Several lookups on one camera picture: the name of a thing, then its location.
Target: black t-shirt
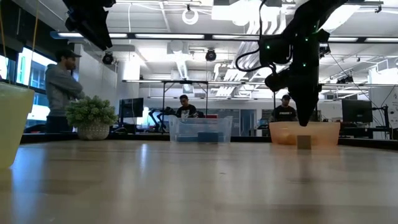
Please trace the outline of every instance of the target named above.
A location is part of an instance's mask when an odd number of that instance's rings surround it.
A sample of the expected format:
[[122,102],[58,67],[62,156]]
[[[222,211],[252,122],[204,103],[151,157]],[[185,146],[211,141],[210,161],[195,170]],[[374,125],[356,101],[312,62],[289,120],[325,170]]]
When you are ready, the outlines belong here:
[[191,115],[195,114],[197,109],[193,105],[188,105],[187,107],[180,107],[177,110],[177,117],[179,118],[189,118]]
[[281,105],[275,108],[272,115],[275,118],[275,121],[295,121],[296,110],[291,106],[283,107]]

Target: man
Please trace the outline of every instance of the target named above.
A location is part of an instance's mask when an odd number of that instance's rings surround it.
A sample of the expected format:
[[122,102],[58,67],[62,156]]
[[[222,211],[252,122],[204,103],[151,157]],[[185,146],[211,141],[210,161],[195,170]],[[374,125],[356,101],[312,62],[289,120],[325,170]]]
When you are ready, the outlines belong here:
[[282,105],[275,108],[272,112],[271,117],[269,118],[269,122],[276,121],[298,121],[296,110],[289,106],[290,96],[284,95],[282,97]]
[[187,95],[180,96],[180,102],[182,107],[177,110],[178,118],[192,118],[197,113],[195,106],[189,104],[189,99]]
[[46,123],[47,133],[70,132],[73,129],[68,125],[66,108],[71,100],[84,97],[83,87],[71,73],[76,68],[77,57],[81,56],[71,50],[59,50],[55,53],[57,64],[48,65],[45,72],[45,88],[50,108]]

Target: transparent storage container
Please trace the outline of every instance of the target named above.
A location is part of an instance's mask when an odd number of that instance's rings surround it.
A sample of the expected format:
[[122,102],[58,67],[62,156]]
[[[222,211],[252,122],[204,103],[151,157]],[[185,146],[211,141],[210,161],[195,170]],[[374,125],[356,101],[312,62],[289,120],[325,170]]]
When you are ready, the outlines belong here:
[[232,116],[226,118],[177,118],[170,116],[171,142],[230,143]]
[[307,127],[301,127],[299,122],[269,123],[272,143],[281,145],[296,145],[297,136],[311,136],[313,146],[336,146],[340,133],[340,123],[309,122]]
[[34,91],[0,83],[0,170],[14,163]]

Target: wooden table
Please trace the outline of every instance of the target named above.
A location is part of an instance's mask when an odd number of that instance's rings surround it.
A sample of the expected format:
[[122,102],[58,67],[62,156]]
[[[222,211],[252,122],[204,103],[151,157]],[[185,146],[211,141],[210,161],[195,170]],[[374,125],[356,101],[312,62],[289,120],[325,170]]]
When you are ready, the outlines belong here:
[[0,223],[398,223],[398,154],[65,141],[0,172]]

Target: computer monitor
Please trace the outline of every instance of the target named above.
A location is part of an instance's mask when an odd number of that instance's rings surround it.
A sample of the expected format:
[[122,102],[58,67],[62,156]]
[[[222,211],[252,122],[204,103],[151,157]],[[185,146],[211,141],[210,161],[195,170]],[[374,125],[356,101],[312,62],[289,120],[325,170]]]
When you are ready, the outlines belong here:
[[364,100],[342,100],[344,122],[373,122],[372,102]]
[[123,118],[141,118],[144,111],[144,99],[120,100],[119,115]]

